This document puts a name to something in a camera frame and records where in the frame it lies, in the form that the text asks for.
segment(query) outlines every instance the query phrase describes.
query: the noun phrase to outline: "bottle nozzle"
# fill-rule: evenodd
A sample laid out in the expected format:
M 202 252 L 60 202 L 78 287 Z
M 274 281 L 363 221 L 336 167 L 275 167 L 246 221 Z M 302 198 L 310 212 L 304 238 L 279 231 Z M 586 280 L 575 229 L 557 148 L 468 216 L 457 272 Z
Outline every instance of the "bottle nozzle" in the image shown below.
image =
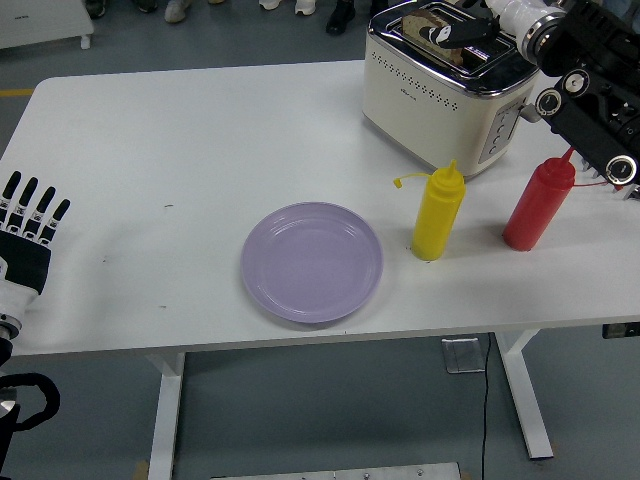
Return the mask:
M 447 178 L 453 179 L 455 174 L 457 173 L 456 165 L 458 164 L 457 160 L 451 160 L 451 164 L 449 168 L 447 168 Z
M 575 151 L 576 151 L 575 148 L 570 147 L 569 150 L 564 152 L 564 155 L 561 157 L 562 163 L 569 163 L 569 161 L 571 160 L 571 155 L 573 155 L 573 152 Z
M 403 178 L 409 178 L 409 177 L 430 177 L 431 175 L 429 175 L 428 173 L 410 173 L 409 175 L 404 175 L 402 177 L 398 177 L 396 179 L 393 180 L 393 184 L 396 186 L 396 188 L 402 188 L 402 182 L 401 180 Z

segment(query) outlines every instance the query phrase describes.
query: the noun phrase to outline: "toaster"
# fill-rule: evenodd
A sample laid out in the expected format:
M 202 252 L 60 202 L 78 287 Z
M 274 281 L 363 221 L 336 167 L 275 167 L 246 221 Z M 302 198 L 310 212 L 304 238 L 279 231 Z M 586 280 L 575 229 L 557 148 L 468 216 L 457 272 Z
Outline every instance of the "toaster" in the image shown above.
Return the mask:
M 473 176 L 505 154 L 538 71 L 500 32 L 453 61 L 403 32 L 425 9 L 453 25 L 475 18 L 444 1 L 409 1 L 376 15 L 365 51 L 363 113 L 431 168 L 457 160 Z

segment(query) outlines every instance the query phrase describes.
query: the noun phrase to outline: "condiment bottle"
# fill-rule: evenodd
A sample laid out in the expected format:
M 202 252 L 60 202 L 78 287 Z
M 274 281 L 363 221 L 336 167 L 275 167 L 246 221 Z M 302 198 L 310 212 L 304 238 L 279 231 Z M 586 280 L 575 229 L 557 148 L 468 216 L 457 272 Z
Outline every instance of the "condiment bottle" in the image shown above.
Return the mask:
M 416 226 L 413 230 L 411 251 L 420 260 L 437 260 L 444 253 L 466 187 L 464 177 L 456 169 L 456 161 L 437 169 L 432 175 L 416 173 L 396 178 L 393 183 L 401 188 L 400 180 L 412 176 L 430 177 L 422 195 Z
M 569 149 L 561 158 L 549 158 L 534 170 L 502 233 L 514 250 L 531 250 L 567 198 L 576 176 L 569 162 L 572 153 Z

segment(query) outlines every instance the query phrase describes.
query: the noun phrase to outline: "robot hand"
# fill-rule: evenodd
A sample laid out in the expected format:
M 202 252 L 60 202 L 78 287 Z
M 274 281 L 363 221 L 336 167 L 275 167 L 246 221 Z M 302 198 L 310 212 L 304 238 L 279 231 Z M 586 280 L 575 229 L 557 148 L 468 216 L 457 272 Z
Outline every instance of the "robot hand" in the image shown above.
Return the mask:
M 477 3 L 461 0 L 465 8 Z M 631 5 L 623 20 L 589 0 L 557 0 L 561 8 L 543 0 L 483 3 L 527 61 L 560 78 L 540 93 L 533 117 L 544 119 L 609 183 L 640 185 L 640 35 L 631 25 L 638 7 Z M 442 48 L 459 47 L 448 45 L 450 39 L 475 32 L 475 24 L 464 23 L 420 34 Z
M 55 188 L 49 187 L 23 227 L 29 201 L 38 185 L 38 180 L 31 178 L 7 219 L 20 178 L 20 172 L 14 172 L 0 197 L 0 366 L 11 356 L 10 340 L 20 332 L 27 306 L 44 289 L 51 259 L 47 245 L 70 205 L 69 200 L 63 200 L 51 219 L 42 225 L 55 194 Z

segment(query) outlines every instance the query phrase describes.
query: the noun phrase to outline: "toaster vent hole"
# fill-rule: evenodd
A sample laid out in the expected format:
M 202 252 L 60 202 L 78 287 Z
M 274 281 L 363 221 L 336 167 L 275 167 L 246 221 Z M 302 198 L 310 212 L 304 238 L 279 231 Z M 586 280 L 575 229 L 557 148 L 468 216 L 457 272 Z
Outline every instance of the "toaster vent hole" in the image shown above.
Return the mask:
M 407 75 L 406 72 L 403 72 L 399 68 L 397 68 L 393 63 L 387 61 L 382 55 L 378 55 L 375 52 L 371 53 L 372 58 L 378 62 L 385 70 L 388 70 L 396 77 L 401 78 L 403 82 L 408 83 L 410 86 L 414 87 L 416 90 L 422 92 L 423 95 L 429 97 L 430 100 L 435 100 L 437 103 L 444 105 L 447 108 L 450 108 L 452 111 L 458 110 L 458 104 L 456 102 L 452 102 L 446 97 L 443 97 L 441 94 L 434 91 L 432 88 L 429 88 L 425 85 L 422 85 L 418 80 L 414 79 L 412 76 Z

